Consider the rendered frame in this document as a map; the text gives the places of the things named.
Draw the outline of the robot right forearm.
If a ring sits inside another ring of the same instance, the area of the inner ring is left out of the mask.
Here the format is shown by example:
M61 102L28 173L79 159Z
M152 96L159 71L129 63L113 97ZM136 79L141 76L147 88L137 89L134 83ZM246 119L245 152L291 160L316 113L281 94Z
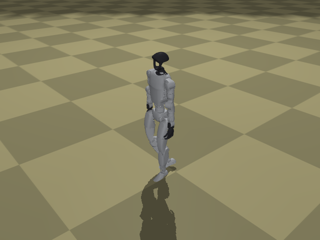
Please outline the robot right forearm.
M151 94L148 94L147 91L146 91L146 96L147 96L147 103L146 104L149 104L149 108L151 108L153 106L153 102L151 100Z

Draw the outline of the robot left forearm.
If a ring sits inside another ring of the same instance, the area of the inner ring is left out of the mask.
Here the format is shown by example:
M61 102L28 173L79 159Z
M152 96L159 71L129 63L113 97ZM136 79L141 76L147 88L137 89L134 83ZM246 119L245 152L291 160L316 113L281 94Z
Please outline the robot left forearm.
M172 102L171 103L171 109L167 109L167 123L170 123L171 124L171 127L173 127L175 125L175 115L174 115L174 112L175 112L175 105L174 103Z

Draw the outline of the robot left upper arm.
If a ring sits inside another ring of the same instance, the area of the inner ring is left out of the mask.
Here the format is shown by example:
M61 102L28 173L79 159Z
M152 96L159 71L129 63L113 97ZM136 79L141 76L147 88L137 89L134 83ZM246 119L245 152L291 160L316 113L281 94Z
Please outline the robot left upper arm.
M167 101L165 102L165 108L171 110L171 104L174 103L174 97L175 97L175 82L170 79L166 78L164 79L164 87L166 89L166 96Z

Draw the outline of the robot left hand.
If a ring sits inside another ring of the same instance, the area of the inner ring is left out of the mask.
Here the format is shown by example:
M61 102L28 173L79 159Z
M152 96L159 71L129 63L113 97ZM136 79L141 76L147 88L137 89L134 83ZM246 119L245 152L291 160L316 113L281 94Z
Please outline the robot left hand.
M165 140L170 139L174 135L174 126L171 127L171 124L168 122L167 127L168 131L167 134L164 136ZM166 136L167 138L165 138Z

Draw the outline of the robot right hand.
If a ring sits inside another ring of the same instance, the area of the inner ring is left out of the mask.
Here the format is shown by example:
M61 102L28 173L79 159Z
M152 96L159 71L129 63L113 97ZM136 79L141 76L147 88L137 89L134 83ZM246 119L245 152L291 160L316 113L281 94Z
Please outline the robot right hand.
M146 108L148 109L147 111L149 111L149 110L152 110L153 106L150 107L149 104L147 104L147 105L146 105ZM147 112L147 111L146 111L146 112Z

